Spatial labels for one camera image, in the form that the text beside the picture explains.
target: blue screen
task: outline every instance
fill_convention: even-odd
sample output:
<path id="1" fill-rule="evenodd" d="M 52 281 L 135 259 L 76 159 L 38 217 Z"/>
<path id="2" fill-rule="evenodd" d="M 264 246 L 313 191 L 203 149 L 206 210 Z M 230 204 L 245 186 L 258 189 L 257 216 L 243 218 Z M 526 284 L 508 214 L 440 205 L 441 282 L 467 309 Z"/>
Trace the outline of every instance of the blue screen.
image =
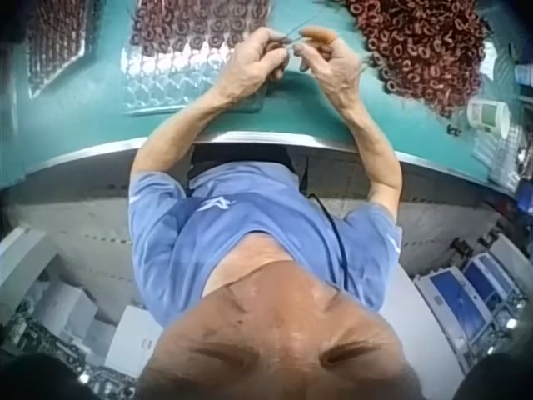
<path id="1" fill-rule="evenodd" d="M 496 265 L 496 262 L 492 260 L 491 257 L 488 257 L 486 254 L 483 254 L 480 256 L 480 261 L 483 263 L 483 265 L 486 266 L 486 269 L 489 270 L 489 272 L 494 276 L 496 281 L 500 284 L 501 288 L 503 288 L 503 291 L 506 294 L 511 293 L 513 288 L 511 285 L 507 282 L 507 279 L 503 276 L 500 269 Z"/>
<path id="2" fill-rule="evenodd" d="M 475 263 L 470 261 L 464 271 L 465 278 L 472 284 L 474 289 L 480 295 L 480 298 L 486 302 L 487 299 L 494 293 L 494 288 L 483 272 L 477 267 Z"/>
<path id="3" fill-rule="evenodd" d="M 430 280 L 456 316 L 468 339 L 475 338 L 485 326 L 485 319 L 456 277 L 446 271 L 430 277 Z"/>

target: neck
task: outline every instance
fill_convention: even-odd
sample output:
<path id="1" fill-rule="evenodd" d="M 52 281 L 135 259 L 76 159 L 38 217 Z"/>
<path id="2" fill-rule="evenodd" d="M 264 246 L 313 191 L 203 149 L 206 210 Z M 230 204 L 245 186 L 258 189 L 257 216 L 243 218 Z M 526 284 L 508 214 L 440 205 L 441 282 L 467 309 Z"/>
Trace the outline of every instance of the neck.
<path id="1" fill-rule="evenodd" d="M 268 233 L 248 233 L 213 268 L 202 296 L 235 282 L 266 264 L 287 260 L 293 260 L 293 257 Z"/>

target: blue t-shirt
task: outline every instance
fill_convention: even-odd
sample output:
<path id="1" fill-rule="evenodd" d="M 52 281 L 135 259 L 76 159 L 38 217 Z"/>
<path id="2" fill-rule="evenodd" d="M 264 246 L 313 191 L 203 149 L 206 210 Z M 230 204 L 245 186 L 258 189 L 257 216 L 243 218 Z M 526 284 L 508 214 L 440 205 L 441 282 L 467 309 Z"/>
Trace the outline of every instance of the blue t-shirt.
<path id="1" fill-rule="evenodd" d="M 229 162 L 190 181 L 187 197 L 163 172 L 133 178 L 129 228 L 142 299 L 162 326 L 202 298 L 213 268 L 250 232 L 272 235 L 303 268 L 342 286 L 341 250 L 323 211 L 298 191 L 298 177 L 273 162 Z M 401 230 L 380 204 L 333 217 L 346 249 L 348 292 L 379 310 Z"/>

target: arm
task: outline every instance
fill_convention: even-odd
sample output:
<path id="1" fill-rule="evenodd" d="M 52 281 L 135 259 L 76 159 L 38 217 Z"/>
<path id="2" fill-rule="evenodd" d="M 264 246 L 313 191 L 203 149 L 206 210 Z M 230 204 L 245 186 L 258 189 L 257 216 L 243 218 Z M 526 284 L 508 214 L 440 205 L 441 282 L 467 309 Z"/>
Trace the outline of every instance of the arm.
<path id="1" fill-rule="evenodd" d="M 383 205 L 396 220 L 402 186 L 401 167 L 391 144 L 359 96 L 359 57 L 333 31 L 308 27 L 301 30 L 301 35 L 311 41 L 295 44 L 294 53 L 302 58 L 304 70 L 311 69 L 350 128 L 371 183 L 369 200 Z M 327 43 L 323 42 L 324 38 L 329 38 Z"/>
<path id="2" fill-rule="evenodd" d="M 284 38 L 282 33 L 262 27 L 237 45 L 213 88 L 163 122 L 141 146 L 131 176 L 139 172 L 168 171 L 216 116 L 253 94 L 270 74 L 281 78 L 288 60 L 287 50 L 266 49 L 269 43 L 282 43 Z"/>

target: hand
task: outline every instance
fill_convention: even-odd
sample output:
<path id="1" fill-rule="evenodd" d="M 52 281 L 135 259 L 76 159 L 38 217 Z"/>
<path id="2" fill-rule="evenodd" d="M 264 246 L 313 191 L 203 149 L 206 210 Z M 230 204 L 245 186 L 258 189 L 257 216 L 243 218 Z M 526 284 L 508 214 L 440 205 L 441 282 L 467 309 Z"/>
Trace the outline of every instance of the hand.
<path id="1" fill-rule="evenodd" d="M 311 69 L 331 104 L 342 112 L 361 103 L 357 54 L 332 30 L 305 27 L 300 34 L 308 40 L 294 45 L 294 55 L 301 58 L 302 71 Z"/>
<path id="2" fill-rule="evenodd" d="M 289 42 L 284 34 L 260 27 L 236 45 L 213 90 L 234 104 L 255 93 L 269 75 L 280 79 L 289 62 L 282 45 Z"/>

